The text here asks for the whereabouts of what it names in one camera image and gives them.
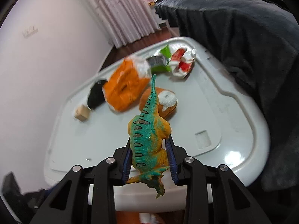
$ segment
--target green and orange dinosaur toy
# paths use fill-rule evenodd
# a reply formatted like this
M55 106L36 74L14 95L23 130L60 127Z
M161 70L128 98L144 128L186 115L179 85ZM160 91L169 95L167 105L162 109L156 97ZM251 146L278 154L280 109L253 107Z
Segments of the green and orange dinosaur toy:
M162 140L171 133L169 123L158 114L159 98L155 88L156 75L152 78L152 90L140 115L136 115L128 124L130 148L133 152L133 167L140 175L129 178L127 183L142 182L149 188L155 188L158 198L164 195L161 181L163 172L169 169L167 154L162 149Z

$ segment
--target dark brown floor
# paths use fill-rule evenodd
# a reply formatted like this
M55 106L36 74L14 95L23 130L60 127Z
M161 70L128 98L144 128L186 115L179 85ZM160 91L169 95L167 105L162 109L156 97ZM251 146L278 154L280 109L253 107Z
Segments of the dark brown floor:
M128 44L118 49L116 49L116 47L113 47L111 52L107 56L107 59L105 60L101 70L138 50L141 50L160 41L169 39L171 37L171 33L168 31L167 27L164 27L160 31L157 31L154 34L150 34L147 37L143 37L132 44Z

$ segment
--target orange snack bag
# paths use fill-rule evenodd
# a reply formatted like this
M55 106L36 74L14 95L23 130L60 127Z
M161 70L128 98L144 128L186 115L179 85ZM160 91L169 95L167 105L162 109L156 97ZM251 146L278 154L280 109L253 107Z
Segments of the orange snack bag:
M106 102L115 111L125 111L151 79L150 65L140 58L125 58L103 85Z

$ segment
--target wall outlet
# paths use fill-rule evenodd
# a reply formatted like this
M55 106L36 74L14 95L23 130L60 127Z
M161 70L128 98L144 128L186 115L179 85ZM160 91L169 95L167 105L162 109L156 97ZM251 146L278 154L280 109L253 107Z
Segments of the wall outlet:
M24 36L24 38L28 38L28 37L30 37L31 35L34 35L34 34L36 34L38 32L38 28L37 27L35 27L35 26L30 26L30 27L28 27L26 30L24 30L23 32L22 32L22 34L23 34L23 36Z

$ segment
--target curtain fold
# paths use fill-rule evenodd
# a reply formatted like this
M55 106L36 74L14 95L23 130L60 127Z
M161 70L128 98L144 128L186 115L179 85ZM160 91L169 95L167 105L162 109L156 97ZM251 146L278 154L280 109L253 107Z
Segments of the curtain fold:
M146 0L88 0L117 48L154 33L159 25Z

